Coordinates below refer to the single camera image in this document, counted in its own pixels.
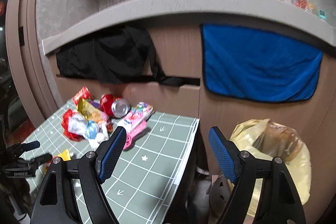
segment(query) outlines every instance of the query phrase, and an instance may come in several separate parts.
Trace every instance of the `blue gripper pad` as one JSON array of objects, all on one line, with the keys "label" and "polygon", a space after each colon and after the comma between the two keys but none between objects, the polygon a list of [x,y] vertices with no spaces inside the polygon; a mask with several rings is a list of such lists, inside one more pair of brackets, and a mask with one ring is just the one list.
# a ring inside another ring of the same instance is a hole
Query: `blue gripper pad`
[{"label": "blue gripper pad", "polygon": [[210,146],[211,146],[211,149],[212,149],[213,153],[216,156],[219,167],[221,168],[224,177],[229,179],[233,184],[236,184],[237,181],[238,181],[238,177],[235,173],[235,162],[232,159],[232,157],[230,156],[229,151],[230,152],[232,151],[234,154],[236,154],[235,155],[236,160],[239,160],[238,159],[239,150],[236,147],[236,145],[234,145],[235,146],[235,148],[234,148],[234,147],[232,147],[231,144],[229,144],[229,146],[231,146],[231,147],[228,151],[227,148],[224,146],[223,142],[224,143],[232,143],[232,142],[227,141],[225,139],[225,137],[222,135],[222,133],[218,129],[218,127],[210,128],[210,130],[209,130],[209,143],[210,143]]},{"label": "blue gripper pad", "polygon": [[111,137],[97,148],[96,173],[101,184],[112,176],[125,143],[126,130],[123,127],[117,127]]}]

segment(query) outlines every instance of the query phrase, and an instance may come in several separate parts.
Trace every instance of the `red snack package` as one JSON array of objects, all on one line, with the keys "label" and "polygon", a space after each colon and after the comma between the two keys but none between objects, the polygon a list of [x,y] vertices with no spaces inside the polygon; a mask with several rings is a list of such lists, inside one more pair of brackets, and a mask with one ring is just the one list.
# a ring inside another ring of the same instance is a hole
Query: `red snack package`
[{"label": "red snack package", "polygon": [[72,100],[75,103],[75,105],[78,105],[78,101],[81,98],[86,100],[87,99],[93,100],[93,97],[86,86],[82,87],[81,90],[72,98]]},{"label": "red snack package", "polygon": [[64,136],[68,137],[70,140],[79,142],[84,137],[81,136],[81,135],[77,135],[77,134],[74,134],[74,133],[71,133],[71,132],[68,131],[69,118],[72,117],[75,114],[76,114],[76,112],[74,112],[73,110],[69,109],[66,113],[63,114],[63,120],[62,120],[61,125],[64,128],[64,133],[63,133]]}]

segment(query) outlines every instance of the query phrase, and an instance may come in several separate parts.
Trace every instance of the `green checkered tablecloth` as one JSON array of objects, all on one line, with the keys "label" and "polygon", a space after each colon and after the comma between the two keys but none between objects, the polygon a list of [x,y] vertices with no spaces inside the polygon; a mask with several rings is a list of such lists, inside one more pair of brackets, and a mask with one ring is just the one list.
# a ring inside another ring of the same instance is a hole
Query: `green checkered tablecloth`
[{"label": "green checkered tablecloth", "polygon": [[[49,117],[24,142],[38,140],[40,148],[23,154],[30,159],[44,153],[53,156],[69,149],[80,158],[91,150],[88,141],[71,141],[63,135],[61,120],[72,101]],[[121,153],[113,175],[102,185],[107,200],[120,224],[161,224],[179,186],[199,119],[156,112],[147,122],[135,146]],[[43,179],[41,167],[29,178],[32,195]],[[79,180],[73,180],[83,223],[91,223]]]}]

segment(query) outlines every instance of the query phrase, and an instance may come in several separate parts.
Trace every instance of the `metal screw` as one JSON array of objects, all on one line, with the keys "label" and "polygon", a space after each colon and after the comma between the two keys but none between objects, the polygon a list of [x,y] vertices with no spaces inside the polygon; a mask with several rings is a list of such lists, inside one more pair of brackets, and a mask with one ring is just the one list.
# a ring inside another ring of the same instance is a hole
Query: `metal screw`
[{"label": "metal screw", "polygon": [[85,154],[85,156],[90,159],[90,158],[93,158],[95,156],[95,154],[96,153],[94,151],[89,151]]},{"label": "metal screw", "polygon": [[281,163],[282,163],[282,159],[279,158],[279,157],[275,157],[275,158],[274,158],[274,161],[275,161],[276,163],[278,163],[278,164],[281,164]]},{"label": "metal screw", "polygon": [[53,160],[52,160],[52,162],[54,163],[54,164],[57,164],[57,163],[59,163],[61,161],[61,158],[60,157],[56,157],[56,158],[54,158]]},{"label": "metal screw", "polygon": [[250,156],[250,153],[247,152],[247,151],[241,151],[240,152],[240,155],[243,157],[243,158],[248,158]]}]

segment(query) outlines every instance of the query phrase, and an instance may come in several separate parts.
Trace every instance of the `white countertop edge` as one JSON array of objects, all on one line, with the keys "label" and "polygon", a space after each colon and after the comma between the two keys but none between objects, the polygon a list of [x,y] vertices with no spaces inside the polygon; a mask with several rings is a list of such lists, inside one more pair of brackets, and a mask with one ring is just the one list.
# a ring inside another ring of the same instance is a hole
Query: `white countertop edge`
[{"label": "white countertop edge", "polygon": [[279,22],[336,46],[335,30],[308,11],[281,0],[127,0],[42,40],[44,54],[97,30],[143,18],[183,13],[237,14]]}]

